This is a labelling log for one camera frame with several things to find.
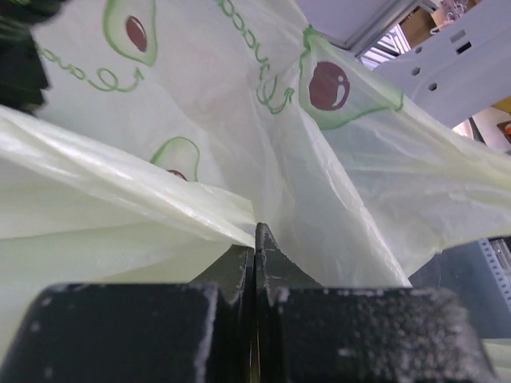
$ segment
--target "avocado illustration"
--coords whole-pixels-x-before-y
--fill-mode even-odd
[[[174,137],[165,142],[154,154],[151,164],[163,168],[185,181],[197,181],[200,151],[185,137]]]
[[[158,53],[155,0],[108,0],[103,33],[121,56],[153,66]]]
[[[311,27],[303,32],[303,44],[299,102],[320,129],[340,128],[367,114],[402,107],[401,91],[335,50]]]

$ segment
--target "wrinkled plastic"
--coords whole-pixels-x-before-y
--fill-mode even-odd
[[[0,354],[49,284],[187,282],[253,246],[250,201],[7,108],[0,158]]]
[[[35,32],[51,124],[0,110],[6,324],[51,282],[189,280],[252,246],[256,221],[334,286],[409,286],[434,252],[511,231],[509,159],[331,47],[294,2],[64,8]]]

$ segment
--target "green outline drawing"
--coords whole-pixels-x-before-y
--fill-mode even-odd
[[[199,177],[197,175],[197,172],[198,172],[198,167],[199,167],[199,164],[200,164],[200,149],[199,147],[195,144],[195,142],[193,142],[192,140],[190,140],[189,138],[186,138],[186,137],[183,137],[183,136],[175,136],[173,138],[171,138],[170,140],[166,140],[158,150],[156,150],[156,152],[154,153],[153,157],[151,158],[151,160],[149,161],[151,164],[153,165],[157,165],[157,162],[161,159],[161,157],[165,154],[165,149],[175,140],[185,140],[187,142],[189,142],[190,144],[193,145],[193,147],[195,147],[195,149],[197,150],[197,158],[196,158],[196,163],[194,164],[194,171],[193,171],[193,176],[194,176],[194,180],[188,180],[188,181],[196,181],[198,182],[199,181]],[[181,170],[179,169],[166,169],[166,170],[178,170],[179,172],[182,172]]]
[[[270,64],[268,63],[269,58],[264,56],[263,58],[259,57],[259,48],[261,47],[259,41],[257,41],[257,37],[253,34],[252,31],[249,30],[248,26],[245,24],[243,16],[236,12],[236,8],[231,0],[215,0],[218,4],[218,7],[222,9],[222,13],[232,20],[232,24],[234,28],[240,32],[240,35],[244,38],[247,47],[253,51],[255,60],[261,64],[259,71],[259,85],[255,90],[255,94],[257,96],[257,100],[262,106],[266,106],[271,114],[276,115],[281,113],[287,106],[287,103],[292,102],[293,94],[295,94],[295,90],[291,87],[286,88],[283,92],[283,101],[277,107],[271,106],[270,101],[273,99],[275,95],[275,90],[277,88],[277,83],[279,81],[279,77],[275,75],[273,78],[273,90],[271,91],[271,95],[268,97],[266,94],[266,84],[271,81],[264,80],[263,71],[270,70]]]
[[[151,6],[153,8],[153,14],[152,14],[151,23],[150,23],[151,26],[150,26],[150,30],[148,31],[150,33],[148,33],[148,36],[153,38],[154,46],[150,48],[153,50],[153,53],[147,54],[146,59],[134,57],[133,55],[130,55],[130,54],[124,52],[122,49],[120,49],[117,46],[115,39],[113,38],[113,36],[111,36],[111,33],[109,32],[108,20],[109,20],[110,16],[112,14],[115,14],[115,9],[118,4],[125,4],[126,1],[127,0],[108,0],[106,3],[105,10],[103,11],[103,22],[102,22],[103,34],[105,35],[106,42],[108,42],[108,44],[110,45],[110,48],[112,48],[115,52],[120,54],[122,57],[126,57],[129,60],[141,62],[142,64],[146,64],[147,66],[153,66],[154,63],[156,62],[156,58],[158,56],[158,40],[157,40],[157,35],[156,35],[156,2],[155,2],[155,0],[148,0],[149,2],[151,2]]]
[[[300,61],[299,61],[299,70],[300,70],[300,76],[299,76],[299,88],[302,84],[302,80],[303,80],[303,59],[305,59],[308,55],[310,55],[312,53],[312,44],[310,42],[310,37],[313,37],[313,36],[316,36],[316,37],[319,37],[323,40],[323,37],[316,31],[314,30],[314,28],[312,28],[312,26],[308,26],[304,31],[303,31],[303,47],[304,47],[304,51],[302,52],[302,54],[300,55]],[[334,48],[331,47],[330,43],[327,43],[325,46],[324,46],[325,50],[329,51],[330,53],[332,53],[334,56],[337,56],[339,55],[338,52],[336,52],[334,50]],[[364,116],[367,116],[368,114],[371,114],[371,113],[376,113],[376,112],[381,112],[383,110],[393,110],[394,112],[400,112],[403,105],[404,105],[404,93],[399,91],[399,96],[400,96],[400,102],[397,106],[396,109],[393,109],[392,107],[390,106],[382,106],[382,107],[377,107],[377,108],[372,108],[372,109],[368,109],[368,110],[364,110],[358,114],[355,114],[352,118],[349,118],[347,120],[344,120],[343,122],[341,122],[339,125],[336,125],[332,128],[321,128],[321,126],[319,125],[318,121],[316,121],[316,123],[318,124],[319,126],[319,129],[321,130],[334,130],[334,129],[338,129],[338,128],[341,128],[342,126],[344,126],[345,124],[349,124],[350,122],[352,121],[355,121],[357,120],[358,118],[361,118],[361,117],[364,117]],[[310,102],[310,95],[309,95],[309,90],[308,90],[308,84],[307,84],[307,97],[309,98],[308,102]],[[302,105],[302,98],[300,97],[300,91],[298,91],[298,99],[299,99],[299,103],[300,105],[302,106],[302,108],[314,119],[316,120],[316,118],[314,116],[312,116],[309,111],[303,107]],[[318,113],[329,113],[327,111],[318,111]]]

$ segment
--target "hole in bracket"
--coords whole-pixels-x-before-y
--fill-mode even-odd
[[[453,34],[453,36],[450,38],[450,42],[455,43],[455,42],[456,42],[456,41],[458,41],[460,38],[463,38],[465,35],[466,35],[465,30],[460,30],[460,31],[459,31],[459,32],[457,32],[456,34]]]
[[[463,44],[462,46],[460,46],[458,49],[456,49],[456,53],[462,54],[463,52],[465,52],[466,50],[469,50],[470,48],[472,48],[472,43],[469,41],[466,44]]]

